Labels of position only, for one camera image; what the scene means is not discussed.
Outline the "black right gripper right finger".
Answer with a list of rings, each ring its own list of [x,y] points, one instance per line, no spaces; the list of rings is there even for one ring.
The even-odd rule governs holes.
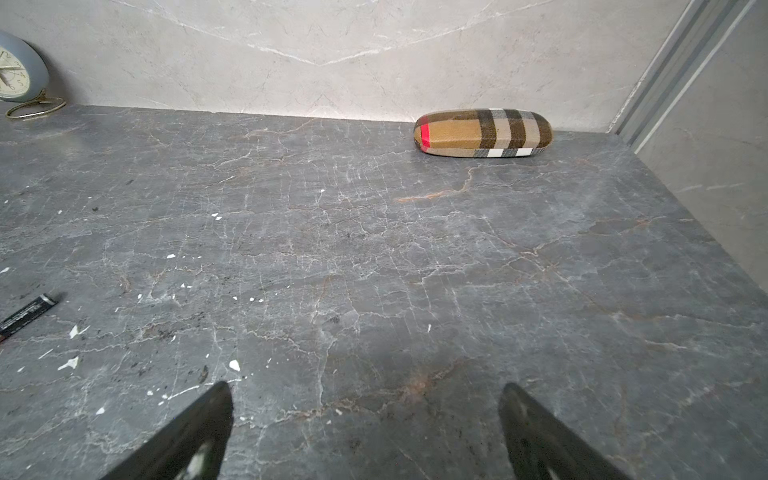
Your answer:
[[[498,414],[518,479],[626,479],[521,386],[503,387]]]

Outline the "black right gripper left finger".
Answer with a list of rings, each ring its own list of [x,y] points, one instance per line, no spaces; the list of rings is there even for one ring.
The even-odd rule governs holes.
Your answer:
[[[229,384],[219,381],[106,479],[216,479],[234,423]]]

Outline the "black AAA battery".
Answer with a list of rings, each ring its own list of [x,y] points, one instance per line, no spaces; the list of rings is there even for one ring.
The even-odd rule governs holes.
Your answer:
[[[0,337],[4,342],[23,327],[42,316],[58,304],[58,301],[45,294],[41,294],[30,303],[16,311],[1,322]]]

